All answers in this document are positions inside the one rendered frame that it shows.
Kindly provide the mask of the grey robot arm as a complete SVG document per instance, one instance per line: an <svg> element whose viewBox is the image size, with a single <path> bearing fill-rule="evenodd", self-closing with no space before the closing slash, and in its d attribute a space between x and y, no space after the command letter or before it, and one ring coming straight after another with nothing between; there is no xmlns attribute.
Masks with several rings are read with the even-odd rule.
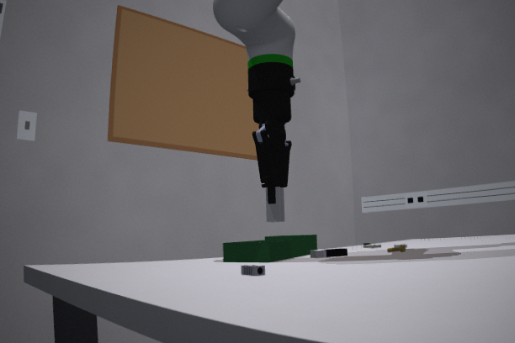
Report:
<svg viewBox="0 0 515 343"><path fill-rule="evenodd" d="M295 27L278 6L283 0L214 0L218 24L235 35L247 49L248 95L286 92L292 98L295 84L293 47Z"/></svg>

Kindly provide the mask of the brass bolt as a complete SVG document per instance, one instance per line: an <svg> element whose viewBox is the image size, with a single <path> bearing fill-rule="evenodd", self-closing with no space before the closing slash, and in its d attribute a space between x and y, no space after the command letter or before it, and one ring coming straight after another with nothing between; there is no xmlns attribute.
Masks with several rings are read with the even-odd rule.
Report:
<svg viewBox="0 0 515 343"><path fill-rule="evenodd" d="M405 247L405 245L400 245L400 247L388 248L387 251L388 252L393 252L393 251L405 252L406 251L406 247Z"/></svg>

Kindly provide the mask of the green three-compartment bin rack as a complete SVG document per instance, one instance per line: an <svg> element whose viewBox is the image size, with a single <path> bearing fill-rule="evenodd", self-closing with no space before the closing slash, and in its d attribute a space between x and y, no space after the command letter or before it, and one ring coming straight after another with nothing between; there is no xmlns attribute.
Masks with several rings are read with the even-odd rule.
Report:
<svg viewBox="0 0 515 343"><path fill-rule="evenodd" d="M317 250L316 235L265 236L265 240L223 243L223 262L282 261L310 255L312 250Z"/></svg>

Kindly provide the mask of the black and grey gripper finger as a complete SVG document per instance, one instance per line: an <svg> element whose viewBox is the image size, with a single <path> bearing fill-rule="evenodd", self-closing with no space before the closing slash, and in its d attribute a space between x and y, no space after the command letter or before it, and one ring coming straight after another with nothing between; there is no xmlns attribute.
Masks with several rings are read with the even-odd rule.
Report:
<svg viewBox="0 0 515 343"><path fill-rule="evenodd" d="M281 202L279 187L279 161L280 129L274 129L275 146L270 147L269 135L265 124L258 131L252 132L257 152L257 162L262 187L266 188L266 213L267 222L281 221Z"/></svg>
<svg viewBox="0 0 515 343"><path fill-rule="evenodd" d="M280 150L278 151L279 187L281 202L281 222L284 222L284 187L288 186L289 152L291 148L291 141L286 140L285 131L280 131L280 134Z"/></svg>

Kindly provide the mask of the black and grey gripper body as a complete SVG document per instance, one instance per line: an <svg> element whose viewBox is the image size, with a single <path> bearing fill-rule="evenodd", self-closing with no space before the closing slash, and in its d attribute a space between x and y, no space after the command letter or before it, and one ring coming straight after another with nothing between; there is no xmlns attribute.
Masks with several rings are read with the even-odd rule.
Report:
<svg viewBox="0 0 515 343"><path fill-rule="evenodd" d="M253 120L265 124L270 147L275 146L274 129L285 130L284 125L291 120L290 95L286 92L260 92L253 96ZM261 120L261 122L260 122Z"/></svg>

